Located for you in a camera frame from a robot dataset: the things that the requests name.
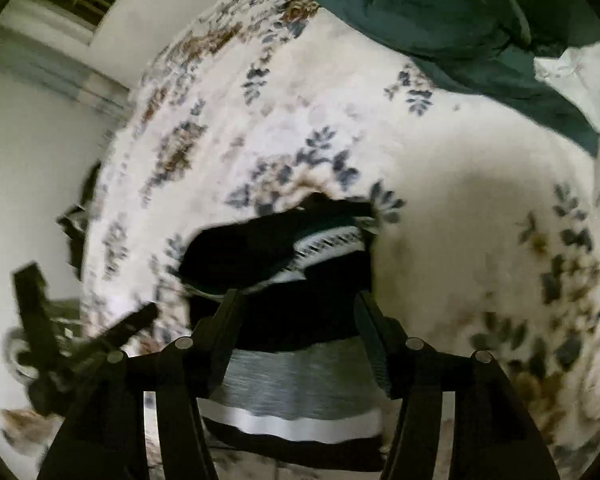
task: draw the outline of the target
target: white wall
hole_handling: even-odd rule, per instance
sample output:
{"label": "white wall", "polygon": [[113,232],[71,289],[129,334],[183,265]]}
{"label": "white wall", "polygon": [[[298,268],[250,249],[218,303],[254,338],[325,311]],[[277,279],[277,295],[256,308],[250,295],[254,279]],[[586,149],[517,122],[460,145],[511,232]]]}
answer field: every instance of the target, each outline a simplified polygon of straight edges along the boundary
{"label": "white wall", "polygon": [[[79,295],[55,218],[78,198],[109,127],[90,108],[0,72],[0,409],[28,407],[1,357],[4,333],[19,325],[10,272],[37,260],[50,298]],[[0,455],[21,480],[35,478],[35,459],[17,455],[1,433]]]}
{"label": "white wall", "polygon": [[13,0],[0,24],[48,44],[127,88],[181,29],[217,0],[118,0],[93,35],[75,24],[59,26],[48,12]]}

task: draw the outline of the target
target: green comforter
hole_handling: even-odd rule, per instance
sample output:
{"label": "green comforter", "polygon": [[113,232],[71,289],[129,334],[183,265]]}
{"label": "green comforter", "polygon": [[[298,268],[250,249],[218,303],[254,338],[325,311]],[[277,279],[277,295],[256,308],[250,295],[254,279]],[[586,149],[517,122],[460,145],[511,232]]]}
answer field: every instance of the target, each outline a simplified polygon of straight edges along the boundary
{"label": "green comforter", "polygon": [[585,0],[316,0],[379,43],[411,56],[440,88],[487,95],[553,128],[591,155],[598,134],[543,82],[535,56],[600,41]]}

